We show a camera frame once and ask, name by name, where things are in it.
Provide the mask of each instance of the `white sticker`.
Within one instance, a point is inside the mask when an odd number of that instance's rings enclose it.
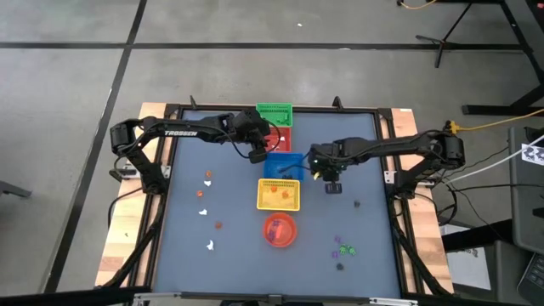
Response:
[[[535,145],[521,144],[521,159],[526,162],[532,162],[544,166],[544,148]]]

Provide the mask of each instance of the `concrete floor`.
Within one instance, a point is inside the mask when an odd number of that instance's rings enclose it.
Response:
[[[544,34],[522,1],[510,1],[544,65]],[[137,0],[0,0],[0,41],[125,42]],[[394,1],[149,0],[137,42],[417,43],[442,37],[463,9],[419,11]],[[515,43],[497,6],[474,5],[451,41]],[[0,179],[34,191],[0,197],[0,296],[36,292],[104,109],[121,50],[0,49]],[[520,53],[345,50],[134,50],[110,124],[137,116],[142,102],[292,102],[412,108],[420,130],[445,120],[463,126],[501,118],[464,116],[463,104],[507,105],[537,80]],[[531,118],[519,126],[538,127]],[[506,146],[507,127],[465,133],[467,163]],[[90,288],[106,236],[106,212],[118,183],[114,156],[101,148],[59,289]],[[508,181],[507,165],[457,187]],[[433,193],[440,207],[447,192]],[[468,193],[488,222],[510,217],[508,189]],[[481,225],[464,199],[457,220]]]

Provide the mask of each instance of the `yellow cable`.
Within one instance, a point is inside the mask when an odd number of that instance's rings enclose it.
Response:
[[[429,6],[429,5],[433,4],[433,3],[435,3],[436,1],[437,1],[437,0],[433,0],[433,1],[431,1],[430,3],[425,3],[425,4],[423,4],[422,6],[419,6],[419,7],[411,7],[411,6],[408,6],[408,5],[406,5],[405,3],[403,3],[402,1],[399,1],[399,3],[400,3],[400,5],[402,5],[403,7],[405,7],[405,9],[423,9],[423,8],[425,8],[425,7],[427,7],[427,6]]]
[[[451,132],[455,134],[455,133],[457,133],[457,131],[476,131],[476,130],[479,130],[479,129],[482,129],[482,128],[494,127],[495,125],[499,125],[499,124],[503,124],[503,123],[506,123],[506,122],[512,122],[512,121],[515,121],[515,120],[524,119],[524,118],[527,118],[527,117],[530,117],[530,116],[534,116],[536,114],[542,113],[543,111],[544,111],[544,109],[537,110],[537,111],[533,111],[532,113],[527,114],[525,116],[517,116],[517,117],[514,117],[514,118],[507,119],[507,120],[501,120],[499,122],[488,123],[488,124],[484,124],[484,125],[477,126],[477,127],[460,127],[460,126],[456,125],[455,122],[451,122]]]

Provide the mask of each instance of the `blue table surface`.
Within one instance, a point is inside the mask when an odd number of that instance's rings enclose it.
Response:
[[[186,111],[185,119],[217,112]],[[375,139],[369,114],[294,113],[292,151],[347,137]],[[247,153],[249,146],[239,144]],[[212,185],[203,183],[212,171]],[[272,212],[256,208],[263,163],[251,164],[232,144],[181,139],[172,169],[154,292],[285,294],[399,298],[394,246],[379,160],[370,159],[341,174],[343,193],[327,195],[309,173],[301,184],[301,210],[289,212],[297,239],[275,248],[264,239]],[[196,197],[198,190],[203,197]],[[354,201],[360,201],[359,208]],[[198,212],[207,209],[207,216]],[[215,229],[216,222],[223,224]],[[343,243],[355,256],[332,257]],[[214,243],[214,251],[206,248]],[[337,270],[341,263],[344,270]]]

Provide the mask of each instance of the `tripod stand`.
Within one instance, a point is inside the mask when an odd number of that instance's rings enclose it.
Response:
[[[445,49],[451,49],[454,48],[456,45],[459,45],[459,43],[454,42],[448,42],[447,39],[450,36],[450,34],[455,30],[456,26],[459,24],[459,21],[461,21],[462,17],[467,13],[468,9],[472,6],[472,3],[469,3],[467,7],[462,11],[459,18],[457,18],[456,23],[453,24],[453,26],[450,28],[450,30],[445,34],[444,38],[442,39],[436,39],[431,37],[425,37],[421,35],[416,35],[416,38],[423,41],[428,41],[433,44],[437,43],[439,45],[439,49],[436,51],[436,59],[434,60],[434,68],[438,68],[440,66],[440,60],[442,60],[442,53]]]

